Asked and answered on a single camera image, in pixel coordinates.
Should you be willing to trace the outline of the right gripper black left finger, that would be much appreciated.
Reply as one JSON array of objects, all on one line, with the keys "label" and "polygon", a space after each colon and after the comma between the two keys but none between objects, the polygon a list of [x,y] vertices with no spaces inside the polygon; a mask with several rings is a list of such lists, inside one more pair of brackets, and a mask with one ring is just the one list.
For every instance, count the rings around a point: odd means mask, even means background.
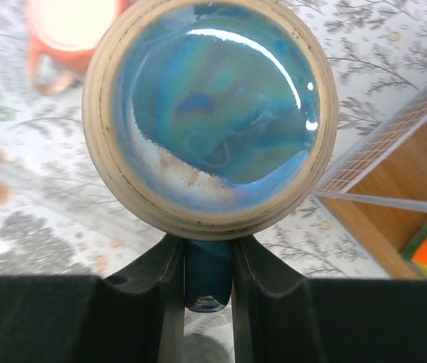
[{"label": "right gripper black left finger", "polygon": [[0,276],[0,362],[179,362],[184,241],[114,275]]}]

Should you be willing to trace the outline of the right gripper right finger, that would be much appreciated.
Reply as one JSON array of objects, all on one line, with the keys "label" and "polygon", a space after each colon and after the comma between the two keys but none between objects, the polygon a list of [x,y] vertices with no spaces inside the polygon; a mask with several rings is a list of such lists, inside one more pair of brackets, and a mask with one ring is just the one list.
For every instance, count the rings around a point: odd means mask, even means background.
[{"label": "right gripper right finger", "polygon": [[427,362],[427,280],[307,278],[234,241],[238,362]]}]

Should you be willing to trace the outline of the blue glazed mug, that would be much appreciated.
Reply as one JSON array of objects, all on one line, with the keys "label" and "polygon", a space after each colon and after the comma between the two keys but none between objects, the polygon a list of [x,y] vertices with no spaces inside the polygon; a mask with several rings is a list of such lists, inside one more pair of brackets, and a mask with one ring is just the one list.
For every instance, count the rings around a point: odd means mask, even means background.
[{"label": "blue glazed mug", "polygon": [[290,214],[336,140],[326,55],[281,1],[138,1],[100,40],[85,140],[114,197],[187,241],[184,304],[223,309],[234,240]]}]

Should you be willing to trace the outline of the pink mug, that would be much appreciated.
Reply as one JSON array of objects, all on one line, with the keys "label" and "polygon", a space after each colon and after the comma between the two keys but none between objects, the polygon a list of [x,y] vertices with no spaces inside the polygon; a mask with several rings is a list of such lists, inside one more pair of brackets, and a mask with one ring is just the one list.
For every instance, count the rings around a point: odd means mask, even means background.
[{"label": "pink mug", "polygon": [[[83,79],[97,44],[130,1],[26,1],[30,34],[27,75],[41,95],[52,96]],[[41,56],[49,56],[63,72],[53,81],[39,81]]]}]

